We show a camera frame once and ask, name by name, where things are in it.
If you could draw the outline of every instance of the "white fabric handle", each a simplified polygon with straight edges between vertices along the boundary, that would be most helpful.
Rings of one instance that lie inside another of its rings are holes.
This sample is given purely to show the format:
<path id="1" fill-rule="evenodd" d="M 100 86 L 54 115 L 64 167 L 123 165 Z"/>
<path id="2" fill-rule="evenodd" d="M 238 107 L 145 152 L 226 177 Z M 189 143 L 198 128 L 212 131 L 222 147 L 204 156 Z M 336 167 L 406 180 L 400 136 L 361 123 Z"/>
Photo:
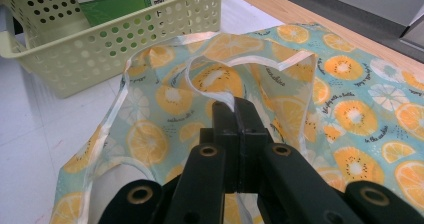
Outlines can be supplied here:
<path id="1" fill-rule="evenodd" d="M 184 71 L 184 77 L 185 77 L 185 79 L 188 83 L 188 86 L 194 92 L 199 93 L 199 94 L 206 96 L 206 97 L 209 97 L 209 98 L 213 98 L 217 101 L 224 102 L 231 109 L 231 111 L 234 112 L 235 101 L 234 101 L 234 96 L 230 92 L 202 92 L 202 91 L 198 90 L 196 87 L 193 86 L 193 84 L 190 80 L 190 75 L 189 75 L 191 65 L 193 63 L 206 60 L 206 61 L 218 62 L 218 63 L 224 64 L 226 66 L 229 66 L 229 67 L 248 64 L 248 63 L 257 63 L 257 64 L 260 64 L 260 65 L 275 68 L 278 71 L 283 71 L 284 69 L 289 68 L 289 67 L 299 63 L 300 61 L 308 58 L 311 55 L 313 55 L 312 52 L 299 51 L 296 54 L 294 54 L 293 56 L 289 57 L 288 59 L 286 59 L 282 62 L 276 62 L 276 61 L 269 59 L 269 58 L 266 58 L 266 57 L 254 56 L 254 55 L 237 57 L 237 58 L 228 60 L 227 62 L 212 60 L 212 59 L 209 59 L 205 56 L 194 56 L 194 57 L 188 59 L 187 62 L 186 62 L 186 69 Z"/>

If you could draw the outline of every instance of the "screw hole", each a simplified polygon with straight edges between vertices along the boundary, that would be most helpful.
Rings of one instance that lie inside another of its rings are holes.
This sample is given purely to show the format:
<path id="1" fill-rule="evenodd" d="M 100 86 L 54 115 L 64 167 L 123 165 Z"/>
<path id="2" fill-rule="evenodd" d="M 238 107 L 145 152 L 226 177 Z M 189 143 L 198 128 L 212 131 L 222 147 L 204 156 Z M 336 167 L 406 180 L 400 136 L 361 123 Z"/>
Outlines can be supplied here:
<path id="1" fill-rule="evenodd" d="M 217 153 L 218 150 L 215 147 L 211 146 L 205 146 L 200 149 L 200 154 L 206 157 L 215 156 Z"/>
<path id="2" fill-rule="evenodd" d="M 132 204 L 143 204 L 153 196 L 153 190 L 149 186 L 134 187 L 128 192 L 127 200 Z"/>
<path id="3" fill-rule="evenodd" d="M 326 211 L 325 219 L 327 220 L 327 222 L 329 222 L 331 224 L 343 224 L 344 223 L 343 218 L 338 213 L 335 213 L 333 211 Z"/>
<path id="4" fill-rule="evenodd" d="M 274 151 L 275 154 L 280 155 L 280 156 L 288 156 L 291 153 L 290 149 L 288 149 L 285 146 L 280 146 L 280 145 L 273 146 L 272 150 Z"/>
<path id="5" fill-rule="evenodd" d="M 360 190 L 361 196 L 368 201 L 377 206 L 387 206 L 390 203 L 389 198 L 382 192 L 371 188 L 364 187 Z"/>

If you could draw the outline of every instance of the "plastic basket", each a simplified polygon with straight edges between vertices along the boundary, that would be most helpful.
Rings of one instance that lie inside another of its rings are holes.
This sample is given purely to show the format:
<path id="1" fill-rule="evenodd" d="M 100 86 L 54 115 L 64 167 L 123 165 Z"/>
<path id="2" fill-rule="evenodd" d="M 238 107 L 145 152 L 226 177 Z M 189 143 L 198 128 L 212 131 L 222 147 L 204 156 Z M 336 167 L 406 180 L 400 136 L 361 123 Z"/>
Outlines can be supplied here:
<path id="1" fill-rule="evenodd" d="M 170 0 L 90 27 L 76 0 L 1 0 L 25 46 L 0 32 L 0 55 L 16 59 L 61 98 L 113 77 L 136 50 L 182 34 L 218 31 L 221 0 Z"/>

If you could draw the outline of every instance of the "wooden table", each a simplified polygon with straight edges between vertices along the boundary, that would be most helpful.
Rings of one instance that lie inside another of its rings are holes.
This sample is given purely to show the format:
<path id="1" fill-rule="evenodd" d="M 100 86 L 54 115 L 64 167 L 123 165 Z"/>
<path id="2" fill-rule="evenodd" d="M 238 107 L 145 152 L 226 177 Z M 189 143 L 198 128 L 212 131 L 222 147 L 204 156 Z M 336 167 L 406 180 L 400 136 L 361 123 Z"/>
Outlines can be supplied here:
<path id="1" fill-rule="evenodd" d="M 284 23 L 309 23 L 316 22 L 334 33 L 343 37 L 351 44 L 362 50 L 365 50 L 386 61 L 392 62 L 396 66 L 403 67 L 413 73 L 424 77 L 424 64 L 413 60 L 399 52 L 385 47 L 375 41 L 361 36 L 339 24 L 336 24 L 322 16 L 319 16 L 309 10 L 306 10 L 288 0 L 244 0 L 258 9 L 266 12 L 274 18 Z"/>

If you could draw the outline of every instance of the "gray floor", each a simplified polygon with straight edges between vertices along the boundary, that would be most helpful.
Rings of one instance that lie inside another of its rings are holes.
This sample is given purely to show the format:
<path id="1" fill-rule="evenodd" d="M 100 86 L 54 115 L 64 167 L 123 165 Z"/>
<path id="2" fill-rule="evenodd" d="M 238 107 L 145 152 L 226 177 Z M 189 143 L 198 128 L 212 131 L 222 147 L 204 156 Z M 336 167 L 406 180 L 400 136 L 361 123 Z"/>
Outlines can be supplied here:
<path id="1" fill-rule="evenodd" d="M 352 31 L 424 63 L 424 52 L 399 37 L 405 27 L 337 0 L 290 0 Z"/>

